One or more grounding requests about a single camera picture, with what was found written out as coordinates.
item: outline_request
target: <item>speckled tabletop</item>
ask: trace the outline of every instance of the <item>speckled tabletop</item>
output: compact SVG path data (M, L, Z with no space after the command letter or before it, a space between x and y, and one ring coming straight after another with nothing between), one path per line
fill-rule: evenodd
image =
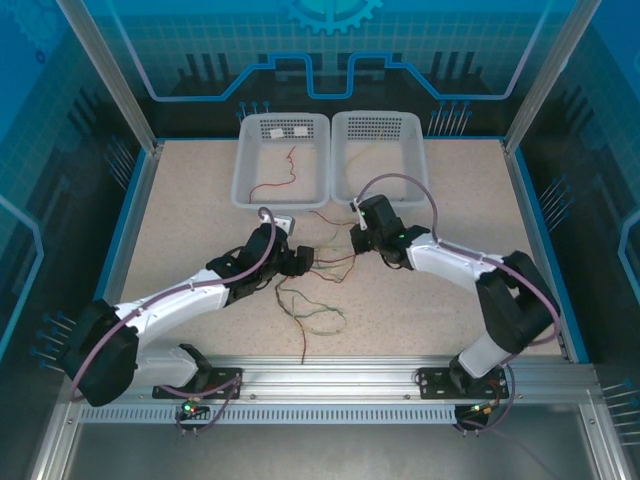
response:
M530 253L525 228L498 141L425 141L432 192L440 212L439 235L486 252ZM231 179L236 141L168 141L144 215L122 295L134 300L178 283L212 258L242 245L258 224L255 213L232 206ZM321 213L333 221L353 220L330 202ZM429 226L422 207L399 212L405 225ZM318 246L335 227L314 214L296 215L290 245ZM342 228L324 258L348 254ZM342 309L346 329L335 336L307 335L308 355L453 355L483 330L477 296L429 274L389 270L375 254L358 257L347 280L336 285L315 275L288 281L313 300ZM288 305L291 296L285 296ZM304 302L296 300L302 309ZM307 325L332 330L335 315ZM194 344L209 355L299 355L301 331L277 306L273 283L221 311L195 318L157 340ZM527 354L558 354L556 343Z

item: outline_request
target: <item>basket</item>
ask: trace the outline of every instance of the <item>basket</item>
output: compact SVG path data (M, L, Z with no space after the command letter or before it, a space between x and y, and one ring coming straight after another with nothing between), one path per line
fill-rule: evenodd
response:
M329 119L313 113L250 115L240 127L231 186L239 208L311 210L329 201Z
M349 205L369 180L384 173L410 175L429 188L418 117L384 111L336 114L331 125L331 198ZM394 208L427 201L417 186L397 178L382 180L369 192L385 194Z

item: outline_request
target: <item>gear graphic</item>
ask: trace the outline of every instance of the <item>gear graphic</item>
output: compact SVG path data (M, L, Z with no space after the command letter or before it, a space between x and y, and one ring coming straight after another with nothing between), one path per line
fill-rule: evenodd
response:
M22 33L43 51L58 32L56 8L53 0L0 0L0 12L11 13Z
M336 30L347 33L349 27L360 28L363 18L373 18L373 9L382 0L285 0L289 20L298 20L302 28L311 27L314 34Z

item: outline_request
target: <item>glass wall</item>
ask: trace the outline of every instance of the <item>glass wall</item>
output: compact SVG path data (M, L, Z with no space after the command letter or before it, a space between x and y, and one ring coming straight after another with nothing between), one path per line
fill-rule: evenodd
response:
M266 111L402 110L503 135L573 0L90 0L158 136Z
M0 471L9 479L30 474L62 382L50 357L64 316L93 298L139 146L55 2L0 2L0 92Z
M521 145L604 386L640 383L639 15L602 2Z

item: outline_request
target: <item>white label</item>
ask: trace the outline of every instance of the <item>white label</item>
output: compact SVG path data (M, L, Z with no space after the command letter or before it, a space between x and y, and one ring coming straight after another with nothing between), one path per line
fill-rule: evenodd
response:
M271 134L271 138L283 138L284 137L284 131L282 131L281 128L274 128L273 130L269 130L269 133Z
M293 134L296 137L307 137L309 135L309 129L307 127L293 127Z

